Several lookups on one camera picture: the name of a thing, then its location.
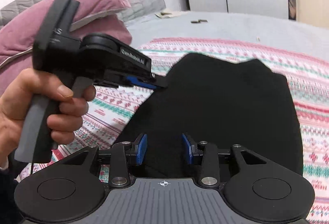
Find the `person's left hand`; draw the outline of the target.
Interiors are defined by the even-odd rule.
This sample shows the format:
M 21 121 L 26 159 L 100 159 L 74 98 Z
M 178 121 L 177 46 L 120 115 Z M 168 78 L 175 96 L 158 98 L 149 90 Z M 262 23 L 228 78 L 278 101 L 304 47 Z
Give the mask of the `person's left hand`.
M 7 167 L 9 154 L 18 146 L 34 94 L 59 101 L 60 113 L 50 115 L 47 125 L 52 139 L 60 145 L 67 145 L 82 126 L 82 116 L 88 112 L 88 102 L 95 98 L 95 93 L 95 87 L 88 86 L 81 98 L 74 98 L 73 91 L 54 74 L 32 68 L 23 70 L 1 96 L 1 168 Z

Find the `dark blue sleeve forearm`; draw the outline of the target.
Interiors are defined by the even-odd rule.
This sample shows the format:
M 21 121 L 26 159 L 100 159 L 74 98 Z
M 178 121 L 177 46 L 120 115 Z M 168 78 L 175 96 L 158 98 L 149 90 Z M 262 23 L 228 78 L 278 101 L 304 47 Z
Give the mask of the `dark blue sleeve forearm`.
M 22 216 L 15 204 L 14 192 L 18 182 L 17 176 L 27 166 L 12 158 L 1 164 L 1 223 L 20 223 Z

